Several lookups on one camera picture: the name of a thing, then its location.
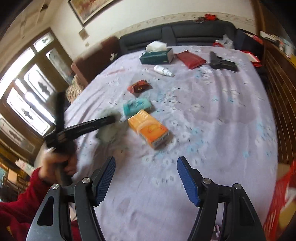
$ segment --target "white bottle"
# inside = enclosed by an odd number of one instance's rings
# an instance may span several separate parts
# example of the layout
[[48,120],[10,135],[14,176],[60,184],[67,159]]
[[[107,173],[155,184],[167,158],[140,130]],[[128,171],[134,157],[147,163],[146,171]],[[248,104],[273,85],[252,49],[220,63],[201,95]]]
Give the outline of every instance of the white bottle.
[[159,74],[162,74],[164,76],[170,76],[170,77],[174,77],[175,75],[169,71],[167,68],[165,67],[162,67],[160,65],[155,65],[154,67],[154,71],[159,73]]

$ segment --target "floral tablecloth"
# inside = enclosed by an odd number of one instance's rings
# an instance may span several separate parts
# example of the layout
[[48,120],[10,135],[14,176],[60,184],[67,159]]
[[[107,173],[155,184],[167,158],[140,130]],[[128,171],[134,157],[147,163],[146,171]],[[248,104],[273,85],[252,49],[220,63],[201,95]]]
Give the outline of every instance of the floral tablecloth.
[[[276,127],[268,97],[252,64],[236,50],[175,46],[209,61],[214,51],[234,61],[239,72],[194,70],[177,58],[167,65],[175,77],[141,65],[142,52],[124,55],[99,74],[66,111],[67,126],[99,117],[105,108],[123,112],[134,96],[127,87],[141,79],[152,89],[141,94],[152,113],[170,130],[170,139],[153,150],[131,129],[103,145],[96,132],[81,136],[76,181],[90,176],[108,155],[116,171],[96,214],[106,240],[187,240],[198,209],[186,195],[176,168],[178,157],[217,184],[240,183],[263,223],[271,203],[277,166]],[[217,223],[221,223],[219,205]]]

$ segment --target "green tissue box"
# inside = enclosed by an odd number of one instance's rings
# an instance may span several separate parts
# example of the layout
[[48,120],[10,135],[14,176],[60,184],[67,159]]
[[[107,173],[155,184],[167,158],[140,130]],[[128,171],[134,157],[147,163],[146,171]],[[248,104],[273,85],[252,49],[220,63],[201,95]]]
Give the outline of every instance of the green tissue box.
[[166,51],[144,53],[140,57],[140,61],[142,64],[170,64],[173,58],[173,50],[167,49]]

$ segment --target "black leather couch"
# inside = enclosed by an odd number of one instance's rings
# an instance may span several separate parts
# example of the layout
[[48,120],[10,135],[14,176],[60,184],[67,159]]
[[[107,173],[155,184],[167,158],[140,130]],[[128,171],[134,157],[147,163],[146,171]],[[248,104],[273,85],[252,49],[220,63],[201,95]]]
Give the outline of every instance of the black leather couch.
[[231,22],[216,20],[196,23],[189,20],[158,25],[122,36],[119,39],[120,55],[144,50],[155,40],[165,42],[168,46],[212,46],[224,34],[234,41],[236,28]]

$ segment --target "white tissue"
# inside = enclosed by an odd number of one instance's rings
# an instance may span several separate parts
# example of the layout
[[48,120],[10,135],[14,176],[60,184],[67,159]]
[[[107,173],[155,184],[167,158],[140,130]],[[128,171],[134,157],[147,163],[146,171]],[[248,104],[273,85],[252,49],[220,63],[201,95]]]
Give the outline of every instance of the white tissue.
[[160,41],[154,41],[151,44],[148,44],[146,47],[146,52],[157,52],[157,51],[166,51],[167,50],[167,44],[160,42]]

